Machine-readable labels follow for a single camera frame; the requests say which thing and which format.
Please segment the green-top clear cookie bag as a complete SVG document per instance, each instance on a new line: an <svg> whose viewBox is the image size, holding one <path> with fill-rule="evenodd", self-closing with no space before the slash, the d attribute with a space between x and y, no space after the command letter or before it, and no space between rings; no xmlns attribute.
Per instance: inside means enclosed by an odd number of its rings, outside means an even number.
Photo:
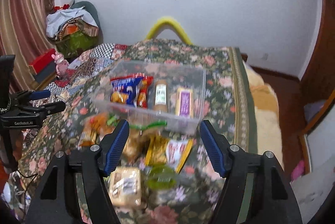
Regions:
<svg viewBox="0 0 335 224"><path fill-rule="evenodd" d="M134 163L143 152L145 145L154 135L159 135L160 131L167 126L167 121L159 120L147 125L129 125L129 136L122 155L129 163Z"/></svg>

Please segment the yellow and white snack bag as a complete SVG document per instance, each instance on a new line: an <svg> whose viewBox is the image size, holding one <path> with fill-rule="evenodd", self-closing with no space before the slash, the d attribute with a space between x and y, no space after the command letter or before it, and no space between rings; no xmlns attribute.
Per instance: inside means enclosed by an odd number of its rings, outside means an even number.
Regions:
<svg viewBox="0 0 335 224"><path fill-rule="evenodd" d="M161 135L151 136L145 156L145 165L168 165L176 173L180 173L191 152L193 143L193 139L174 140Z"/></svg>

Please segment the red and grey box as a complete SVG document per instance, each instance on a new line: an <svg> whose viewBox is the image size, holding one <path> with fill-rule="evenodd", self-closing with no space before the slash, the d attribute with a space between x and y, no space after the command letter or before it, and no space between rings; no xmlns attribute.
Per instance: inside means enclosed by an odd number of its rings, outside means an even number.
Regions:
<svg viewBox="0 0 335 224"><path fill-rule="evenodd" d="M55 77L56 64L53 58L55 54L56 50L50 48L29 64L29 71L38 84L42 84L47 79Z"/></svg>

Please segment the striped pink curtain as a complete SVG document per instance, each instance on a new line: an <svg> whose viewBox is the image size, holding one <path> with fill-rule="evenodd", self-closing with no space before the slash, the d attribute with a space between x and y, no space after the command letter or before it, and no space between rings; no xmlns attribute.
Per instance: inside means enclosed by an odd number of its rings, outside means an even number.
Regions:
<svg viewBox="0 0 335 224"><path fill-rule="evenodd" d="M46 17L54 0L1 0L1 54L15 55L10 92L31 89L29 64L52 48Z"/></svg>

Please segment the orange ramen ball snack bag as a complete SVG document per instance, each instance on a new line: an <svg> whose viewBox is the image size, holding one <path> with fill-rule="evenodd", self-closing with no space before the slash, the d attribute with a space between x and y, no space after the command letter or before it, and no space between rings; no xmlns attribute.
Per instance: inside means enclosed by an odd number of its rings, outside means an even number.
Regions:
<svg viewBox="0 0 335 224"><path fill-rule="evenodd" d="M113 132L119 120L119 116L108 112L102 112L86 118L78 146L89 147L99 144L105 135Z"/></svg>

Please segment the brown cracker pack green label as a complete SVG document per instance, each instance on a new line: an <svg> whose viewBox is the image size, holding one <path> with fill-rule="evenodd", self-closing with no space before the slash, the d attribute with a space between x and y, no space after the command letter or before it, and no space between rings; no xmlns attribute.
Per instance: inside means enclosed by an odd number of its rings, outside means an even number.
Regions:
<svg viewBox="0 0 335 224"><path fill-rule="evenodd" d="M168 112L167 81L159 79L155 82L155 94L153 109L155 111Z"/></svg>

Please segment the green pea snack bag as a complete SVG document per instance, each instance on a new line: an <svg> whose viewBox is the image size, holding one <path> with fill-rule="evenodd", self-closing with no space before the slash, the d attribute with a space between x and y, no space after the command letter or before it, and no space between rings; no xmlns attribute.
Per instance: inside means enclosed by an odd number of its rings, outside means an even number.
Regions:
<svg viewBox="0 0 335 224"><path fill-rule="evenodd" d="M167 165L154 166L147 174L145 185L153 190L167 190L177 184L175 171Z"/></svg>

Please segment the clear plastic storage bin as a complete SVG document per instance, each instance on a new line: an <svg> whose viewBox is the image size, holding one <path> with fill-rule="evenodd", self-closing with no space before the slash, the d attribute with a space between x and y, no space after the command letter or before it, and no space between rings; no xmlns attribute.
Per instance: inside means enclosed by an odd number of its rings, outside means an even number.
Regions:
<svg viewBox="0 0 335 224"><path fill-rule="evenodd" d="M120 60L91 100L141 130L163 121L168 131L194 135L203 119L205 81L201 67Z"/></svg>

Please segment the beige fleece blanket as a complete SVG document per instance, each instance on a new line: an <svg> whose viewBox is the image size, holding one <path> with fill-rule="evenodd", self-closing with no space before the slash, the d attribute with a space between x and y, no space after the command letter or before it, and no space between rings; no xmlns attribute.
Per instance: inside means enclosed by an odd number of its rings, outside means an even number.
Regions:
<svg viewBox="0 0 335 224"><path fill-rule="evenodd" d="M265 83L251 66L244 63L244 67L254 101L257 124L257 152L263 154L267 150L272 151L281 166L284 167L277 95L271 85Z"/></svg>

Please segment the blue chips snack bag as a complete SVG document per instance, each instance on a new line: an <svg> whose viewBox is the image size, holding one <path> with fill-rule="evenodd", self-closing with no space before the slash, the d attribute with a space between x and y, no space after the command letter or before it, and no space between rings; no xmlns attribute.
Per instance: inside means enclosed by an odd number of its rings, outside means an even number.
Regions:
<svg viewBox="0 0 335 224"><path fill-rule="evenodd" d="M111 96L110 101L126 105L134 105L137 88L143 80L143 74L130 74L110 79Z"/></svg>

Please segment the pile of clothes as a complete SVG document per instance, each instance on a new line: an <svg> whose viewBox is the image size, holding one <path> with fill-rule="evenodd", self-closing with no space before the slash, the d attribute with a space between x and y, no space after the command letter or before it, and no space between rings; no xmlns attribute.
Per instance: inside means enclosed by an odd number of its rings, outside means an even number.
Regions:
<svg viewBox="0 0 335 224"><path fill-rule="evenodd" d="M54 7L46 17L46 36L66 59L97 46L99 34L98 12L89 1Z"/></svg>

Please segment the pink plush toy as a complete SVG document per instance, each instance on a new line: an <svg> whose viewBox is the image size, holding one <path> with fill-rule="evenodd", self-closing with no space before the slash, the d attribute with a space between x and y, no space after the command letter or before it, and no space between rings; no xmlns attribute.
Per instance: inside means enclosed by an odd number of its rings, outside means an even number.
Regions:
<svg viewBox="0 0 335 224"><path fill-rule="evenodd" d="M55 52L55 54L52 54L52 58L54 59L54 63L56 64L57 75L62 77L63 75L66 74L69 62L64 58L64 55L60 52Z"/></svg>

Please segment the purple label biscuit pack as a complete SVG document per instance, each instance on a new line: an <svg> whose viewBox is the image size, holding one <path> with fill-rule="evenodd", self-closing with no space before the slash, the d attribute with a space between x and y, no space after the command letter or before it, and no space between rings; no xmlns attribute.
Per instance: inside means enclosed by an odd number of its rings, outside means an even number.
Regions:
<svg viewBox="0 0 335 224"><path fill-rule="evenodd" d="M177 89L175 114L177 116L194 117L194 93L192 89L179 87Z"/></svg>

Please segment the red snack packet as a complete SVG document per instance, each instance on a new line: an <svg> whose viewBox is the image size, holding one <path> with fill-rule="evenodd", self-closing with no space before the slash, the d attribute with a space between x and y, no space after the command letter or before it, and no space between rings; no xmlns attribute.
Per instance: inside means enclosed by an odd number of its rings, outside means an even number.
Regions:
<svg viewBox="0 0 335 224"><path fill-rule="evenodd" d="M153 83L153 76L145 76L140 83L139 93L137 97L137 107L147 108L148 107L148 90Z"/></svg>

